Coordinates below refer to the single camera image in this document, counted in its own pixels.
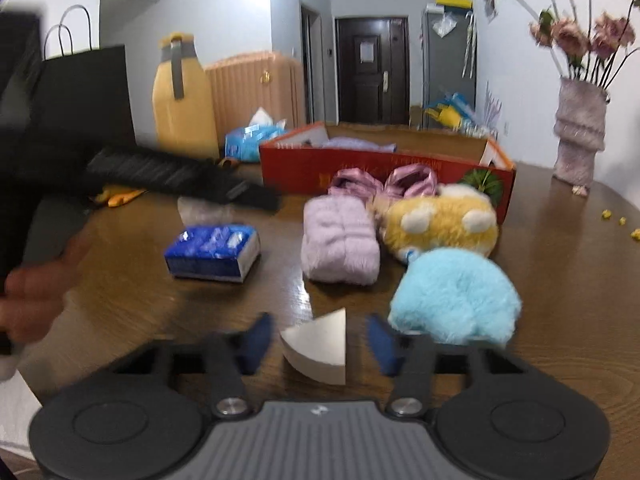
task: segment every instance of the dried rose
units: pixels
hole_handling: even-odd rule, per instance
[[[589,50],[589,39],[577,23],[562,18],[551,27],[551,37],[568,56],[582,59]]]
[[[596,19],[595,31],[613,38],[624,47],[636,42],[636,32],[628,19],[619,18],[616,20],[606,12]]]
[[[597,33],[591,41],[591,48],[600,59],[609,59],[619,47],[620,44],[604,32]]]
[[[539,23],[529,24],[529,30],[531,31],[533,39],[536,40],[536,45],[549,48],[553,46],[553,38],[542,31]]]

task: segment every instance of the human hand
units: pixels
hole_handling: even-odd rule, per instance
[[[89,251],[87,229],[73,237],[57,260],[12,271],[0,298],[0,327],[15,343],[35,343],[49,333],[64,310],[63,297],[79,279],[78,265]]]

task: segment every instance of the open box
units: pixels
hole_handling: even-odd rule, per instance
[[[354,137],[379,145],[396,144],[395,153],[314,148],[332,137]],[[289,194],[324,194],[339,170],[360,168],[384,182],[395,169],[426,164],[443,184],[492,183],[490,196],[498,222],[504,222],[516,176],[515,165],[493,139],[473,139],[445,130],[406,126],[315,123],[260,145],[265,185]]]

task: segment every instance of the front door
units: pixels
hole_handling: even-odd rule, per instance
[[[340,120],[408,124],[406,18],[337,20]]]

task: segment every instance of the doorway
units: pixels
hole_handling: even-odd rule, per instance
[[[307,124],[324,121],[324,63],[322,61],[322,18],[300,6],[302,19],[302,67],[305,78]]]
[[[407,18],[336,20],[340,121],[409,123]]]

